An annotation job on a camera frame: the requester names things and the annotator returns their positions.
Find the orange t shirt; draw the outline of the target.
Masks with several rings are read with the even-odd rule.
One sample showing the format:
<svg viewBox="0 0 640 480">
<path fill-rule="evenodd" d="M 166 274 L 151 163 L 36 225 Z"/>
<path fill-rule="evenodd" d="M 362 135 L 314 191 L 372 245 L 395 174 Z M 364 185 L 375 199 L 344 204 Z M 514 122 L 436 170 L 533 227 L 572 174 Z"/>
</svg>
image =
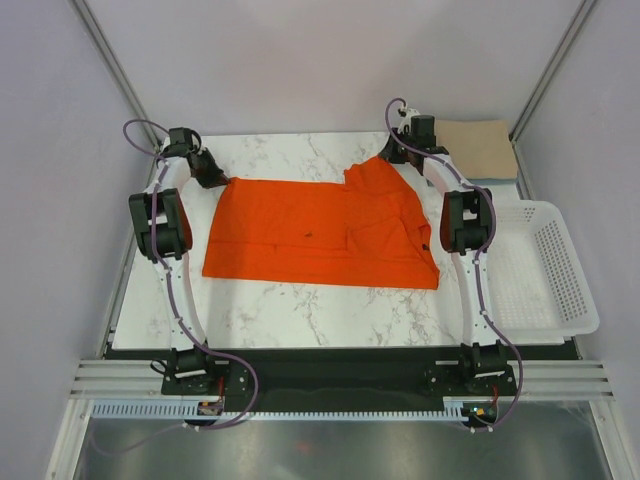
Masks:
<svg viewBox="0 0 640 480">
<path fill-rule="evenodd" d="M 209 278 L 435 290 L 440 270 L 418 194 L 372 157 L 341 183 L 236 177 L 218 201 Z"/>
</svg>

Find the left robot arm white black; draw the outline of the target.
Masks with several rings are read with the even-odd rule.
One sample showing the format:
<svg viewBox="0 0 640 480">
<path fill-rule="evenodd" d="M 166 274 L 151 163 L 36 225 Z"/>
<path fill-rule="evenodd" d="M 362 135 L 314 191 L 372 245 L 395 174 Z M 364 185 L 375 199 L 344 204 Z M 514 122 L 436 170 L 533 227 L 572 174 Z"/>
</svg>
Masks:
<svg viewBox="0 0 640 480">
<path fill-rule="evenodd" d="M 214 189 L 228 185 L 230 179 L 199 133 L 187 127 L 164 132 L 164 146 L 151 154 L 155 173 L 150 185 L 128 200 L 138 250 L 154 265 L 170 321 L 169 358 L 152 366 L 168 382 L 185 381 L 196 392 L 208 393 L 218 385 L 220 371 L 201 350 L 207 336 L 191 286 L 193 233 L 181 191 L 191 180 L 203 189 Z"/>
</svg>

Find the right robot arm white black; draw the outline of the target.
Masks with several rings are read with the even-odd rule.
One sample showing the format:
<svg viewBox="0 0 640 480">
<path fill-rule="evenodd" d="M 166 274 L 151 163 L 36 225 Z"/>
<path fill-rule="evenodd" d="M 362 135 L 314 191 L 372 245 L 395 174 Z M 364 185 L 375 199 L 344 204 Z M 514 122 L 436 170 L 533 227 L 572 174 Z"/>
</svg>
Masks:
<svg viewBox="0 0 640 480">
<path fill-rule="evenodd" d="M 437 144 L 433 116 L 405 102 L 398 114 L 400 124 L 393 127 L 385 112 L 389 140 L 382 156 L 412 165 L 442 196 L 439 239 L 454 264 L 463 309 L 457 377 L 465 391 L 481 393 L 507 370 L 504 336 L 492 321 L 489 294 L 488 250 L 497 227 L 492 194 L 467 180 Z"/>
</svg>

